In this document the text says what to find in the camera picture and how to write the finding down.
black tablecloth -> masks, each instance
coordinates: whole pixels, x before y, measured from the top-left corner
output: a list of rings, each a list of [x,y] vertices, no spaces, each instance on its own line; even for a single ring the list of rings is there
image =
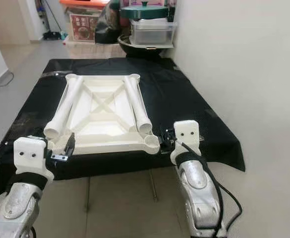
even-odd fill
[[[199,122],[202,155],[207,161],[225,163],[245,171],[238,139],[195,90],[171,59],[52,59],[0,144],[0,194],[15,173],[13,142],[21,136],[44,136],[43,128],[53,117],[66,85],[62,71],[80,75],[140,74],[140,89],[153,125],[153,133],[172,128],[177,120]],[[170,153],[149,155],[143,151],[75,155],[68,162],[47,163],[55,180],[125,173],[172,166]]]

gray floor tile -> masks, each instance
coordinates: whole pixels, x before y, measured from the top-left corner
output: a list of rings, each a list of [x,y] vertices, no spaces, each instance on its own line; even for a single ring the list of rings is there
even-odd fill
[[[0,45],[0,52],[8,68],[14,71],[39,45]]]
[[[39,202],[40,214],[34,227],[37,237],[84,238],[86,178],[55,181]]]
[[[181,237],[174,199],[162,194],[155,202],[148,171],[92,178],[86,237]]]
[[[180,191],[180,184],[175,167],[153,169],[152,173],[158,199],[169,200],[173,203],[181,230],[181,237],[190,237],[186,221],[184,199]]]

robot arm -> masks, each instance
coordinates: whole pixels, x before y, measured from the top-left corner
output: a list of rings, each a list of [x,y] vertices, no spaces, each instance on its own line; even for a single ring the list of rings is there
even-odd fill
[[[191,237],[226,237],[227,231],[223,224],[215,234],[220,219],[220,203],[214,183],[197,158],[201,156],[199,125],[194,120],[177,121],[174,123],[174,131],[177,141],[171,153],[171,161],[177,168]],[[185,149],[182,142],[196,155]]]
[[[12,187],[0,204],[0,238],[28,238],[39,214],[38,202],[54,175],[46,168],[47,141],[40,137],[21,137],[14,142],[16,175]]]

